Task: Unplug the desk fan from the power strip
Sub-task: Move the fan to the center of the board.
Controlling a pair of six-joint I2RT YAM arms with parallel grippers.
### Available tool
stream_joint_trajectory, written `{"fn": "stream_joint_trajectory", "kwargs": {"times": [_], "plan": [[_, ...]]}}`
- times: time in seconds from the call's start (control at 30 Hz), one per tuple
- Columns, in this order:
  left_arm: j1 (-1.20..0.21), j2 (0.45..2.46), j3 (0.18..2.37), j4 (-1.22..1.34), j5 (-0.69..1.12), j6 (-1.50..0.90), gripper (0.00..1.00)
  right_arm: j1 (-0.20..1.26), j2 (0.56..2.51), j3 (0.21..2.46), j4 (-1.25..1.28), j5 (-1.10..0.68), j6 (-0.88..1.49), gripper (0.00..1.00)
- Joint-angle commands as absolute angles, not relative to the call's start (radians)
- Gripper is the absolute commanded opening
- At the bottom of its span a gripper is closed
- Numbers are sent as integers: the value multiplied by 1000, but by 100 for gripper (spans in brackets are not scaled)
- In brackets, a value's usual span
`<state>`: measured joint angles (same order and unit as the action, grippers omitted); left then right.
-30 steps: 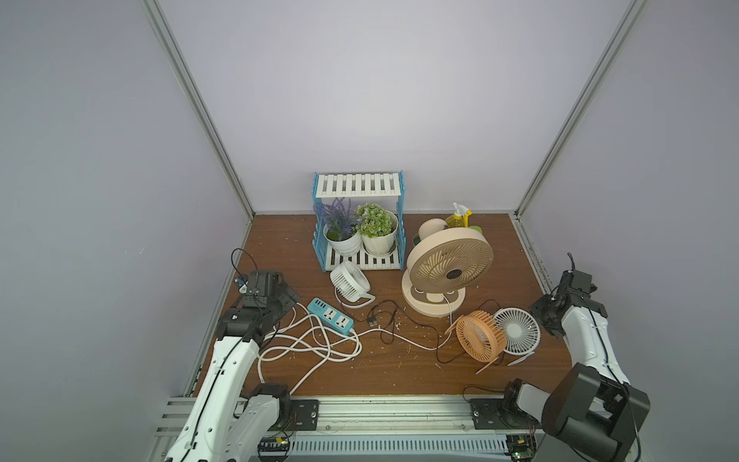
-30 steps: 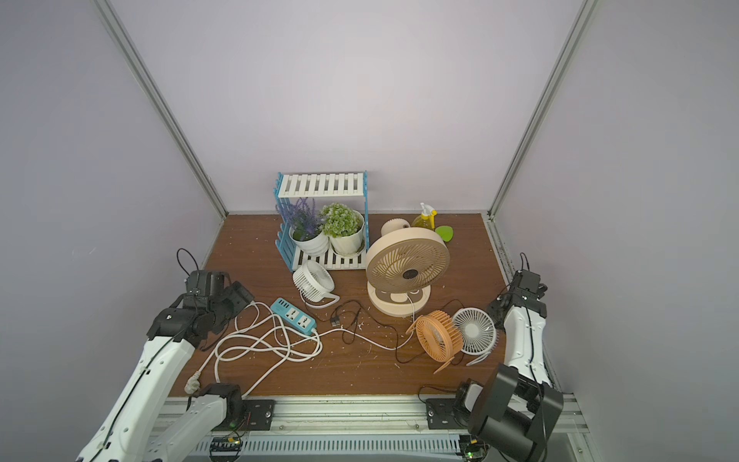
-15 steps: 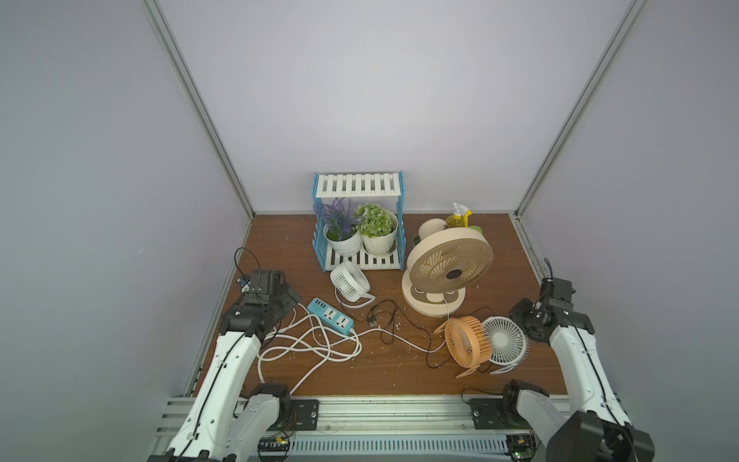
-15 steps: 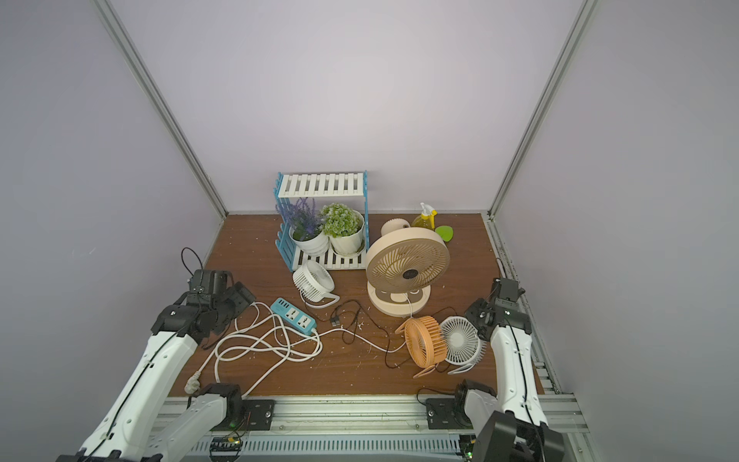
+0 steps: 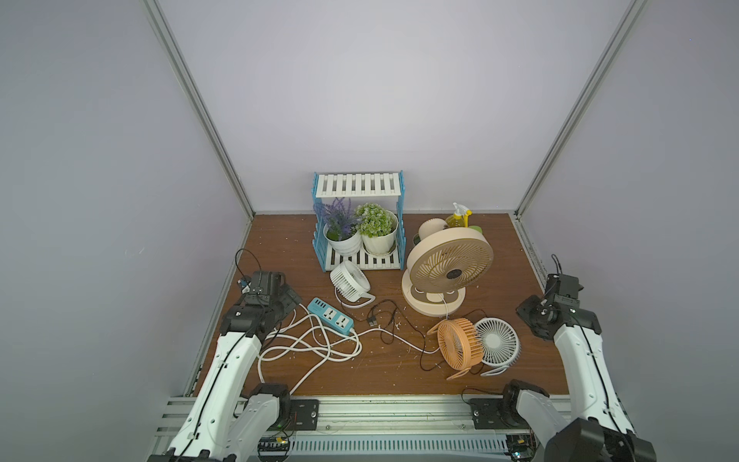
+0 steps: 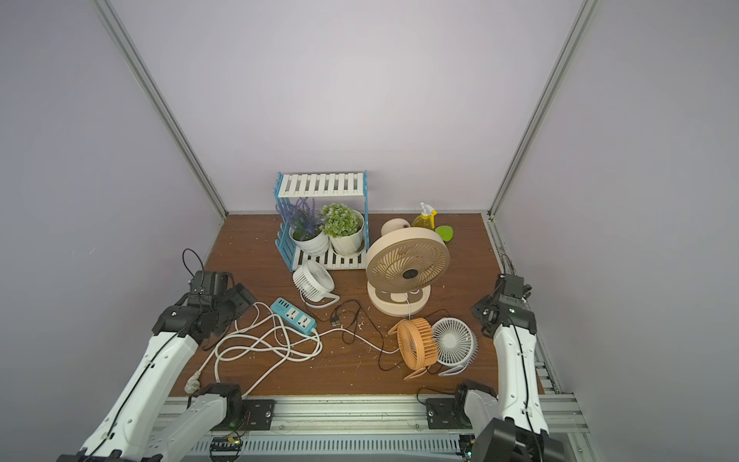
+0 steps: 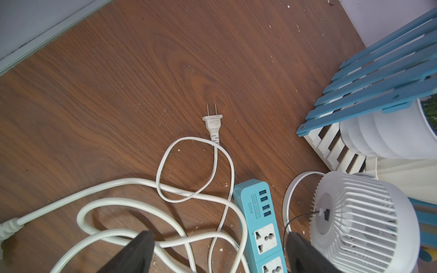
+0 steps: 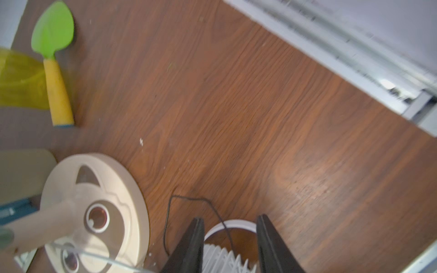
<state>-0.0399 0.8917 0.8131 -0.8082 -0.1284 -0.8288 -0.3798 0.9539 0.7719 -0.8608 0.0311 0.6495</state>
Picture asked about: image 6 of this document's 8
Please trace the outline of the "teal white power strip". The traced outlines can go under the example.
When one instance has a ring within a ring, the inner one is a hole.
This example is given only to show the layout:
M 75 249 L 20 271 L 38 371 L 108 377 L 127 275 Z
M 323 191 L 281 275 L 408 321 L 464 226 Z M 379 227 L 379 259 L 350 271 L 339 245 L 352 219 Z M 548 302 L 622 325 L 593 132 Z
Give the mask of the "teal white power strip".
M 317 327 L 316 320 L 304 311 L 298 309 L 294 304 L 288 302 L 288 300 L 277 298 L 269 308 L 271 308 L 273 313 L 281 317 L 285 323 L 288 323 L 298 332 L 306 336 L 315 334 Z

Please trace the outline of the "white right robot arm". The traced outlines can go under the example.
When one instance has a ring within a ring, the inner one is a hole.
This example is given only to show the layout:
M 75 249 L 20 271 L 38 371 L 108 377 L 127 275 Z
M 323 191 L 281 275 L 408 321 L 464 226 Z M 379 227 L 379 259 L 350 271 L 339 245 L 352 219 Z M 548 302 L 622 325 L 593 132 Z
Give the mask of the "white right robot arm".
M 498 359 L 498 394 L 478 385 L 463 393 L 462 411 L 473 438 L 468 461 L 563 461 L 564 445 L 550 436 L 535 368 L 537 325 L 521 298 L 490 295 L 471 313 L 492 339 Z

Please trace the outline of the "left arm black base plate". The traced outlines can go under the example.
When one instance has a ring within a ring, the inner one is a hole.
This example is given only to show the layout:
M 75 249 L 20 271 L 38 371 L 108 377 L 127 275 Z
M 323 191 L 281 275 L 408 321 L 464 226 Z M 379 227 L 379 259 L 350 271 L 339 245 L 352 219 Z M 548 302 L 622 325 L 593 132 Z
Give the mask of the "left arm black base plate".
M 241 400 L 228 402 L 226 416 L 214 430 L 216 431 L 248 431 L 270 430 L 273 422 L 275 400 Z

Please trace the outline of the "small white desk fan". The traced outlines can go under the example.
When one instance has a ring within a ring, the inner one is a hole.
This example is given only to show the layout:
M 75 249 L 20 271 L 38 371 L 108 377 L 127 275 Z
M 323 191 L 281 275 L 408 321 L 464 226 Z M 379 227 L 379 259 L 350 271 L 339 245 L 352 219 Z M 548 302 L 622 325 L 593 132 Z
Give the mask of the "small white desk fan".
M 438 363 L 442 366 L 439 377 L 460 375 L 475 361 L 478 342 L 467 323 L 456 318 L 442 318 L 432 325 L 438 350 Z

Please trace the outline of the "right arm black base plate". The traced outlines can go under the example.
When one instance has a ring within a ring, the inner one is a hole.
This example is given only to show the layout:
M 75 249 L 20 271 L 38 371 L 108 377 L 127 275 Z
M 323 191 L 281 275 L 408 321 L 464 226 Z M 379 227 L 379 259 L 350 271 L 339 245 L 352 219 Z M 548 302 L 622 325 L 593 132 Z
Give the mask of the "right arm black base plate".
M 419 403 L 425 408 L 429 429 L 471 429 L 470 421 L 455 398 L 419 398 Z

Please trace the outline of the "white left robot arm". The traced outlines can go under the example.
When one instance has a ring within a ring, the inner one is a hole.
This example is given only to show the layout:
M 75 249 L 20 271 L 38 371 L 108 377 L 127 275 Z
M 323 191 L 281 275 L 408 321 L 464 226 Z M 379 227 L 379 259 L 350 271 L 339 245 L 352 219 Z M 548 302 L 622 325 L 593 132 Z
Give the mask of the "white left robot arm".
M 196 392 L 190 407 L 158 434 L 152 429 L 171 389 L 200 345 L 223 333 L 256 298 L 237 284 L 209 300 L 195 290 L 153 327 L 144 357 L 99 427 L 75 454 L 60 461 L 180 461 L 213 429 L 235 430 L 246 410 L 237 384 L 216 383 Z

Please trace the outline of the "orange ribbed desk fan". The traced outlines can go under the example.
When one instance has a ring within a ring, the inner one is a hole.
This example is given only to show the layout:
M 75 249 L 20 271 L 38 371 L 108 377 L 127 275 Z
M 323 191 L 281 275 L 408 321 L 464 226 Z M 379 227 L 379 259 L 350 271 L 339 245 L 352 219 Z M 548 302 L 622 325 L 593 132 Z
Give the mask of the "orange ribbed desk fan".
M 421 377 L 429 367 L 438 363 L 438 346 L 432 326 L 426 319 L 402 319 L 388 334 L 396 337 L 402 359 L 410 370 L 405 380 Z

